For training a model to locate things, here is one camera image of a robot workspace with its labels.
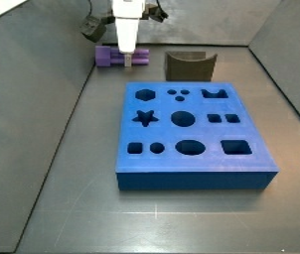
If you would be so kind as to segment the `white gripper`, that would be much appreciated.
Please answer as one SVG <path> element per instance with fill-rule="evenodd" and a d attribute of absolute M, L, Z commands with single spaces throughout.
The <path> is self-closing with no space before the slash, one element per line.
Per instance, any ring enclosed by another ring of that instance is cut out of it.
<path fill-rule="evenodd" d="M 124 53 L 124 65 L 133 65 L 138 26 L 145 11 L 145 0 L 113 0 L 113 16 L 116 18 L 117 41 Z"/>

